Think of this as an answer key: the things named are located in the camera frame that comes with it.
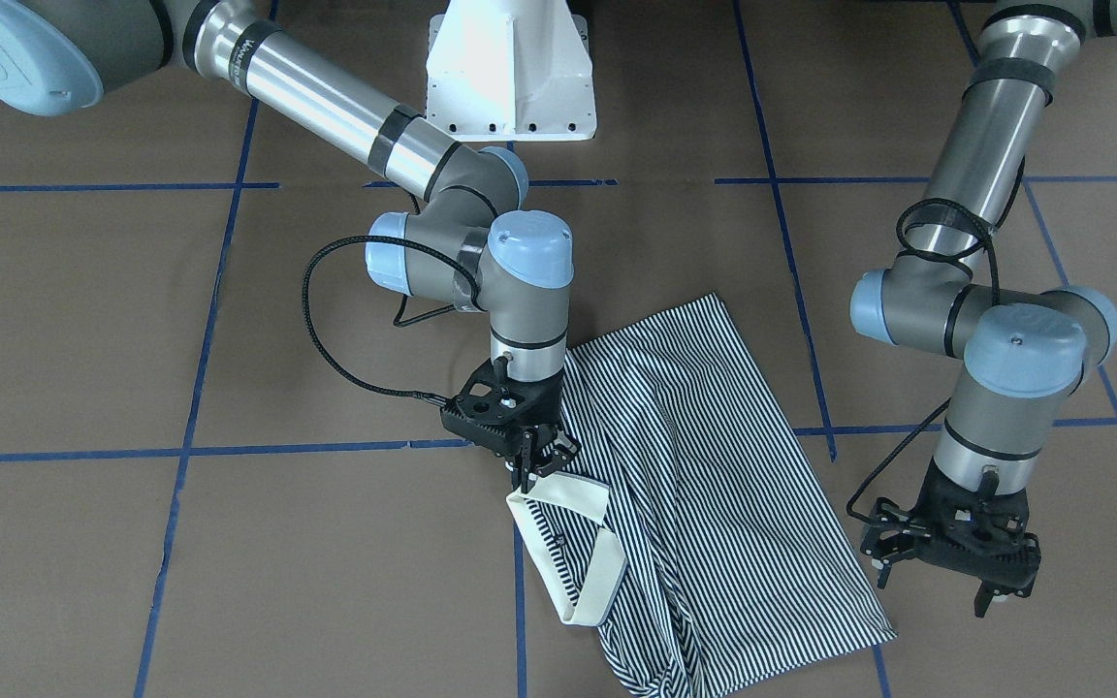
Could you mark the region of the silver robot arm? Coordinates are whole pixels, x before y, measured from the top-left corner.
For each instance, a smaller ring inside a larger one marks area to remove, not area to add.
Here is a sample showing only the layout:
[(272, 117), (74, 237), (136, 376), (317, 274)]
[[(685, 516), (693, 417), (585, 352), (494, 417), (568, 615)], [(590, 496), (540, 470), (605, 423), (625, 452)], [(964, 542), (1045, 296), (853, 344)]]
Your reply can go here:
[(439, 408), (443, 428), (493, 455), (510, 486), (535, 490), (575, 460), (561, 389), (573, 241), (562, 218), (527, 210), (527, 171), (504, 147), (475, 150), (258, 13), (252, 1), (0, 1), (0, 101), (38, 116), (89, 108), (111, 90), (172, 65), (223, 80), (367, 165), (418, 200), (364, 236), (311, 257), (302, 314), (319, 355), (367, 392), (325, 348), (311, 318), (311, 278), (354, 246), (385, 290), (491, 318), (491, 355), (460, 393), (392, 390)]
[(1117, 308), (1089, 287), (1011, 291), (994, 238), (1023, 181), (1027, 149), (1060, 71), (1095, 37), (1117, 36), (1117, 1), (999, 1), (956, 123), (916, 204), (901, 212), (891, 267), (856, 283), (855, 329), (957, 358), (941, 436), (910, 508), (882, 496), (860, 551), (885, 587), (906, 560), (978, 579), (973, 610), (1032, 593), (1041, 549), (1027, 486), (1068, 396), (1111, 355)]

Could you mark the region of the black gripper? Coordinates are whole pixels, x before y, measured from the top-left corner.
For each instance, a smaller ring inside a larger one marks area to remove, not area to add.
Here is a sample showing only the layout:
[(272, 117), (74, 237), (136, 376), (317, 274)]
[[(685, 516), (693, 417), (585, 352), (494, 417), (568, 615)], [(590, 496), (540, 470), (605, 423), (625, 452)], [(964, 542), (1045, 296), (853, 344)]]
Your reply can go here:
[(886, 589), (895, 564), (922, 560), (978, 579), (977, 619), (999, 597), (1032, 596), (1040, 564), (1030, 562), (1025, 490), (981, 499), (928, 463), (911, 509), (881, 496), (870, 518), (859, 549), (878, 571), (877, 589)]
[(563, 423), (562, 389), (561, 377), (536, 383), (506, 379), (491, 398), (483, 446), (508, 460), (516, 493), (527, 494), (531, 478), (556, 474), (581, 455), (582, 444)]

